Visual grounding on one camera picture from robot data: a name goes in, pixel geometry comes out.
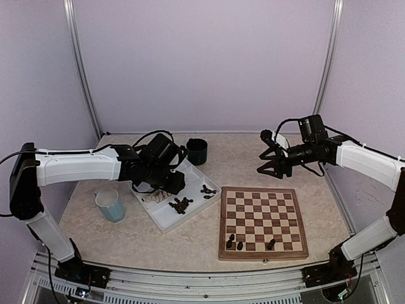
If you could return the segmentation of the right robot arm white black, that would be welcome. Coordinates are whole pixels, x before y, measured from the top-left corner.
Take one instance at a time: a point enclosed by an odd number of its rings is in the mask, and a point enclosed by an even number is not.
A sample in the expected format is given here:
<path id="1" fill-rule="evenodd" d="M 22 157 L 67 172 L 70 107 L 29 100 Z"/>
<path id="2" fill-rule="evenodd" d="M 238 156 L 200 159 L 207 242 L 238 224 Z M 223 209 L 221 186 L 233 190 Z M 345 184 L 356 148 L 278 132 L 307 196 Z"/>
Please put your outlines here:
<path id="1" fill-rule="evenodd" d="M 330 164 L 363 174 L 395 193 L 382 218 L 330 252 L 332 261 L 326 263 L 323 274 L 329 281 L 337 281 L 348 271 L 348 262 L 404 235 L 404 159 L 370 148 L 337 130 L 335 136 L 329 136 L 331 127 L 323 123 L 320 115 L 295 121 L 302 139 L 296 146 L 291 146 L 278 130 L 261 131 L 260 138 L 268 148 L 259 156 L 265 164 L 257 169 L 258 173 L 282 179 L 291 177 L 295 166 Z"/>

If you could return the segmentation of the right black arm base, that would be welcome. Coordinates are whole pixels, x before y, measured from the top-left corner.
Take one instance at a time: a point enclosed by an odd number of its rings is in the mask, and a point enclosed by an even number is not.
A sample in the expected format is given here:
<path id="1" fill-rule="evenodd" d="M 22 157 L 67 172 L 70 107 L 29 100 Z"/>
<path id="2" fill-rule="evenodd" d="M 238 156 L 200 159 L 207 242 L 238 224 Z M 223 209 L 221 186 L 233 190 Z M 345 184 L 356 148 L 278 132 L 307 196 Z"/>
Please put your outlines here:
<path id="1" fill-rule="evenodd" d="M 307 288 L 338 282 L 358 274 L 354 261 L 347 260 L 338 246 L 329 252 L 328 262 L 305 267 L 301 272 Z"/>

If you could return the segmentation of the wooden chess board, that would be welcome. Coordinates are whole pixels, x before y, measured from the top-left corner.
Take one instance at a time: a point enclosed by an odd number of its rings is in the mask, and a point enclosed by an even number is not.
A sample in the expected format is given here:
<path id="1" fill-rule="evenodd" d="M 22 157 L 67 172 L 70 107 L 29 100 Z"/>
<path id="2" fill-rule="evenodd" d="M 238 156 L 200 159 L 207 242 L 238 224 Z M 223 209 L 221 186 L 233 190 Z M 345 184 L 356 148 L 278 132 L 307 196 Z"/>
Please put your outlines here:
<path id="1" fill-rule="evenodd" d="M 226 242 L 235 234 L 232 247 Z M 274 248 L 267 250 L 274 239 Z M 239 241 L 243 249 L 237 250 Z M 218 259 L 286 261 L 309 257 L 301 210 L 294 189 L 222 188 Z"/>

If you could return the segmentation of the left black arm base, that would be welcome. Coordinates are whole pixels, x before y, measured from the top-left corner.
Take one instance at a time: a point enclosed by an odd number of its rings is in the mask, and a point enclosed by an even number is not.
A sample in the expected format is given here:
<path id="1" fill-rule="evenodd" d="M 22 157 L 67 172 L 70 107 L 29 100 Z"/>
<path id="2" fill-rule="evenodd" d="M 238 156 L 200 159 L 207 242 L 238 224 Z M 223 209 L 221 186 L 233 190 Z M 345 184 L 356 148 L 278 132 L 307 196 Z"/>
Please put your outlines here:
<path id="1" fill-rule="evenodd" d="M 106 267 L 84 263 L 72 238 L 70 238 L 70 242 L 74 249 L 74 256 L 66 262 L 58 262 L 55 276 L 66 281 L 87 285 L 88 287 L 105 289 L 111 270 Z"/>

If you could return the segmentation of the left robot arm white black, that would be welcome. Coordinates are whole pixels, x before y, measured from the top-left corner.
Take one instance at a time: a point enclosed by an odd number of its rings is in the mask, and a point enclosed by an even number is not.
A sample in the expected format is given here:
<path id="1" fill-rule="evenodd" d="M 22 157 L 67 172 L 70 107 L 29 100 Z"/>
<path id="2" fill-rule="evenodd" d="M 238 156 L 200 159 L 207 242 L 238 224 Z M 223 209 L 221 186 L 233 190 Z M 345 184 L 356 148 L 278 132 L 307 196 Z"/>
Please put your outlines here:
<path id="1" fill-rule="evenodd" d="M 42 187 L 88 180 L 130 181 L 134 189 L 147 184 L 152 190 L 170 194 L 185 187 L 185 175 L 177 167 L 187 156 L 187 148 L 177 146 L 161 131 L 148 144 L 107 144 L 83 151 L 37 149 L 28 142 L 15 156 L 9 178 L 10 213 L 26 223 L 77 282 L 89 275 L 88 266 L 42 204 Z"/>

